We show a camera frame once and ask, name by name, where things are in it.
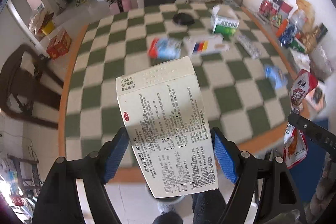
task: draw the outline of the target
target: yellow container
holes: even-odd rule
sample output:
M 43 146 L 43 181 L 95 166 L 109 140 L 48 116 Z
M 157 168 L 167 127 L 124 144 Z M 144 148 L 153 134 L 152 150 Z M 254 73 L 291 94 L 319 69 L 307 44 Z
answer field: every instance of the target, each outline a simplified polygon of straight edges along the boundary
M 41 31 L 45 34 L 48 35 L 50 34 L 53 30 L 55 29 L 54 23 L 52 20 L 50 20 L 47 25 L 45 25 L 43 28 L 41 28 Z

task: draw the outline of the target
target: black pants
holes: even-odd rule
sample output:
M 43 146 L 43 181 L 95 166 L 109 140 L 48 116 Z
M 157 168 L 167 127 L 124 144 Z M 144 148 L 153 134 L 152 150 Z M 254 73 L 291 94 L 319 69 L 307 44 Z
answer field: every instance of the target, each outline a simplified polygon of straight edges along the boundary
M 216 224 L 226 207 L 225 200 L 218 189 L 198 194 L 193 198 L 193 224 Z M 182 224 L 183 219 L 174 211 L 159 215 L 153 224 Z

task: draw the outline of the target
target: brown chair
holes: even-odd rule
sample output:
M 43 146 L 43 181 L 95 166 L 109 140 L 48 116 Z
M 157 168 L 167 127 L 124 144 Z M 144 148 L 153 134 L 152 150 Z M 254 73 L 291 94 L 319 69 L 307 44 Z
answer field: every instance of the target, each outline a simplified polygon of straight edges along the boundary
M 35 71 L 40 71 L 31 75 L 28 71 L 20 67 L 23 54 L 27 52 L 35 61 Z M 41 126 L 58 128 L 56 122 L 48 121 L 32 116 L 32 108 L 34 101 L 40 102 L 59 110 L 61 95 L 50 90 L 46 86 L 39 83 L 42 73 L 47 73 L 58 85 L 63 87 L 63 81 L 55 75 L 37 53 L 27 44 L 19 46 L 6 60 L 0 73 L 0 108 L 9 117 L 17 120 L 23 120 L 39 124 Z M 14 111 L 7 105 L 8 98 L 13 95 L 19 104 L 21 113 Z M 27 98 L 26 105 L 21 104 L 18 96 Z

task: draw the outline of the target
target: orange table edge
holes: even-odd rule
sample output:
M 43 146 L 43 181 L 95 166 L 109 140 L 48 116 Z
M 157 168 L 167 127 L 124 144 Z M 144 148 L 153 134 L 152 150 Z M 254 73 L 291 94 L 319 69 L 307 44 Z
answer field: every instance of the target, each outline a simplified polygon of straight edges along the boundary
M 278 43 L 272 38 L 272 36 L 263 28 L 263 25 L 244 7 L 242 10 L 247 16 L 259 27 L 259 29 L 263 32 L 263 34 L 267 37 L 269 42 L 274 46 L 274 48 L 279 53 L 279 56 L 286 66 L 288 73 L 290 76 L 295 79 L 296 73 L 292 69 L 291 65 L 289 64 L 288 60 L 285 58 L 285 55 L 282 53 Z M 68 65 L 68 71 L 66 73 L 64 79 L 64 86 L 62 90 L 62 97 L 60 101 L 59 107 L 59 120 L 58 120 L 58 153 L 59 156 L 66 156 L 65 150 L 65 137 L 64 137 L 64 126 L 65 126 L 65 116 L 66 116 L 66 109 L 68 103 L 68 93 L 69 93 L 69 85 L 71 80 L 71 75 L 74 70 L 74 66 L 76 63 L 77 54 L 79 48 L 82 44 L 83 38 L 86 33 L 88 25 L 83 26 L 80 30 L 77 38 L 73 41 L 72 46 L 69 50 L 70 54 L 70 62 Z M 309 111 L 305 102 L 303 102 L 303 111 L 301 115 L 304 117 L 309 117 Z M 261 134 L 258 135 L 244 143 L 238 145 L 240 150 L 249 151 L 252 154 L 255 154 L 261 150 L 267 149 L 271 147 L 272 144 L 278 142 L 281 138 L 283 138 L 285 130 L 286 130 L 287 122 L 283 122 L 281 125 Z M 145 179 L 142 175 L 142 172 L 139 167 L 130 167 L 130 168 L 118 168 L 117 173 L 115 174 L 114 178 L 109 181 L 109 183 L 144 183 Z

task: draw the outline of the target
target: red oval logo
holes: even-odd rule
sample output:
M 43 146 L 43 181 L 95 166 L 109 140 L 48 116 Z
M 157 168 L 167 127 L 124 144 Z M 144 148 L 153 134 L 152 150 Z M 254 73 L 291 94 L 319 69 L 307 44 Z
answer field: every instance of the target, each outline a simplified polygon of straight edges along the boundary
M 129 120 L 129 117 L 128 117 L 128 114 L 127 114 L 127 112 L 126 112 L 126 111 L 124 112 L 124 118 L 125 118 L 125 121 L 126 121 L 126 122 L 128 122 L 128 120 Z

